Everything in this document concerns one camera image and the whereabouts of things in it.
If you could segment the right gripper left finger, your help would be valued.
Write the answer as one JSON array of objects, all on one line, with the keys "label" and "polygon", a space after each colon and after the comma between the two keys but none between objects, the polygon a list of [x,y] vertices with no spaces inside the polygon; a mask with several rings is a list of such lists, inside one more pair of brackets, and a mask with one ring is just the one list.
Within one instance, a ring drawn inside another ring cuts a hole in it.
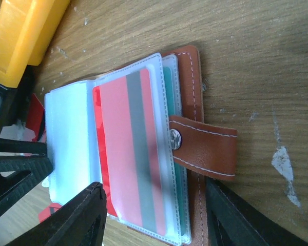
[{"label": "right gripper left finger", "polygon": [[106,194],[93,182],[49,218],[8,245],[102,245]]}]

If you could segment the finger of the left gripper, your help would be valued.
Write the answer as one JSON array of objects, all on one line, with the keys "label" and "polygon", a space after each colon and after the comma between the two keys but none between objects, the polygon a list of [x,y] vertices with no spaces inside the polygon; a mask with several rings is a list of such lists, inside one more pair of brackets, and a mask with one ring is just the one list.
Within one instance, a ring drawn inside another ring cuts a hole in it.
[{"label": "finger of the left gripper", "polygon": [[52,171],[45,156],[0,156],[0,217]]},{"label": "finger of the left gripper", "polygon": [[28,153],[46,156],[47,145],[41,142],[0,138],[0,153]]}]

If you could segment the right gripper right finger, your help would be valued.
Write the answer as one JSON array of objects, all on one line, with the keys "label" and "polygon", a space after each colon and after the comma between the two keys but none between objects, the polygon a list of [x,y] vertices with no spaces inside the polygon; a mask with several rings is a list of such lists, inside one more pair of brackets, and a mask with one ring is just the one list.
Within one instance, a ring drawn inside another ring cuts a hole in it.
[{"label": "right gripper right finger", "polygon": [[206,207],[210,245],[308,245],[211,178],[206,178]]}]

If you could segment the red black-striped card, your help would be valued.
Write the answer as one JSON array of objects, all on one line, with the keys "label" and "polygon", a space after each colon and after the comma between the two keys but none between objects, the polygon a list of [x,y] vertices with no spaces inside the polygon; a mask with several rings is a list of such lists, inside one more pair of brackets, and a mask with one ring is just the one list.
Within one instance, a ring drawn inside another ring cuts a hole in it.
[{"label": "red black-striped card", "polygon": [[39,222],[42,223],[51,215],[53,215],[56,211],[58,211],[62,206],[59,203],[53,202],[43,211],[38,214]]}]

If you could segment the teal white credit card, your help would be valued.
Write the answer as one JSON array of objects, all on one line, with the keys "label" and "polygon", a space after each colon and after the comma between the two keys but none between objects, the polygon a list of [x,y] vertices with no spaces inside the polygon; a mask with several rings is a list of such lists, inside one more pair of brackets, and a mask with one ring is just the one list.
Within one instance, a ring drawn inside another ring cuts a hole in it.
[{"label": "teal white credit card", "polygon": [[[163,67],[165,89],[168,104],[168,114],[182,116],[180,99],[179,78],[175,79],[175,71],[172,68]],[[175,162],[179,216],[181,225],[182,242],[188,244],[191,241],[188,189],[187,189],[187,170]]]}]

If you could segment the brown leather card holder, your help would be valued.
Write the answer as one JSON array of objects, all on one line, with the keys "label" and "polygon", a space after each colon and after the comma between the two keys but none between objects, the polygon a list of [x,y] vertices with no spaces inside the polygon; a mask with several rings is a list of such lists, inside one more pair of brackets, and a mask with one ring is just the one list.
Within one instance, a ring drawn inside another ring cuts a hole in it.
[{"label": "brown leather card holder", "polygon": [[98,181],[112,219],[170,245],[210,245],[206,178],[235,178],[237,131],[204,123],[196,47],[52,90],[45,124],[53,202]]}]

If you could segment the red credit card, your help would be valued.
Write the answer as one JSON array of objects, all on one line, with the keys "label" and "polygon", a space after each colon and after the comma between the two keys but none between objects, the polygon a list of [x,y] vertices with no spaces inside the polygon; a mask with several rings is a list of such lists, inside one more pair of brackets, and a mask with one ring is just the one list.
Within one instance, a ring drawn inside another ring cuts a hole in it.
[{"label": "red credit card", "polygon": [[35,94],[30,96],[23,140],[46,142],[45,110]]}]

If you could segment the thin red white card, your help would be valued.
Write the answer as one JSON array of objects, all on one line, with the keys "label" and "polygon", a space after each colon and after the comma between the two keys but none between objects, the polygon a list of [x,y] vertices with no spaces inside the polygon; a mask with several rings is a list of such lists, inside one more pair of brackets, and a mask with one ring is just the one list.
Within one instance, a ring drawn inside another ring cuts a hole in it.
[{"label": "thin red white card", "polygon": [[108,213],[165,235],[149,71],[95,87],[93,104]]}]

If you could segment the yellow card bin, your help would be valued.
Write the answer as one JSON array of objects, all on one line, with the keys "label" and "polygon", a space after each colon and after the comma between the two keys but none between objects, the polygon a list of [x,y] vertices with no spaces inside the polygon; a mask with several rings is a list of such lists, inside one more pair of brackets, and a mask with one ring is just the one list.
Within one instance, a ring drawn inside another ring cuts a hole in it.
[{"label": "yellow card bin", "polygon": [[0,1],[0,84],[17,88],[25,68],[38,66],[69,1]]}]

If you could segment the black card bin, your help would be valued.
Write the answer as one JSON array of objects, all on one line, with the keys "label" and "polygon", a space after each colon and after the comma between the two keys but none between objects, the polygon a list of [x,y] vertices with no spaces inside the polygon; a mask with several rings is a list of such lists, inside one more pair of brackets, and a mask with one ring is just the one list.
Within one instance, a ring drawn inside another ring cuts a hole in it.
[{"label": "black card bin", "polygon": [[31,65],[26,67],[17,88],[8,88],[0,84],[0,133],[4,126],[16,123],[34,86],[34,67]]}]

